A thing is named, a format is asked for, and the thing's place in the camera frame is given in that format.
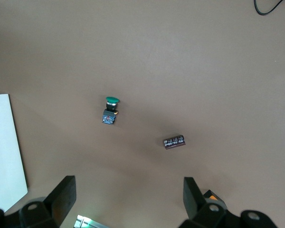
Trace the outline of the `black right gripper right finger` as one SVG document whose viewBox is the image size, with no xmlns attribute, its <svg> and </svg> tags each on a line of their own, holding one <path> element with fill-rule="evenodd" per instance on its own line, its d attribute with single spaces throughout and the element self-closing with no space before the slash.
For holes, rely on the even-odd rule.
<svg viewBox="0 0 285 228">
<path fill-rule="evenodd" d="M 183 204 L 188 219 L 184 228 L 236 228 L 238 218 L 228 211 L 225 202 L 214 192 L 202 194 L 192 177 L 183 181 Z"/>
</svg>

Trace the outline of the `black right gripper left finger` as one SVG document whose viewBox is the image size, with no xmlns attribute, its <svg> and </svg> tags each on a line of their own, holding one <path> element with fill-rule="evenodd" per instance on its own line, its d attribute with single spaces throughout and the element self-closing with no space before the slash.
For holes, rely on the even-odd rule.
<svg viewBox="0 0 285 228">
<path fill-rule="evenodd" d="M 76 201 L 76 178 L 66 176 L 42 201 L 5 217 L 6 228 L 59 228 Z"/>
</svg>

